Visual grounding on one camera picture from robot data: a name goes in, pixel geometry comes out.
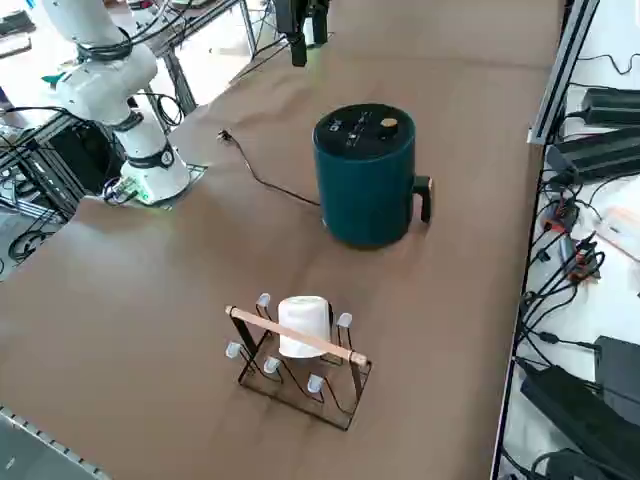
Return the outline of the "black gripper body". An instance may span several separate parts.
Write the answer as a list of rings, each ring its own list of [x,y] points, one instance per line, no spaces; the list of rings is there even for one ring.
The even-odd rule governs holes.
[[[316,14],[326,15],[328,0],[276,0],[275,13],[278,24],[297,24]]]

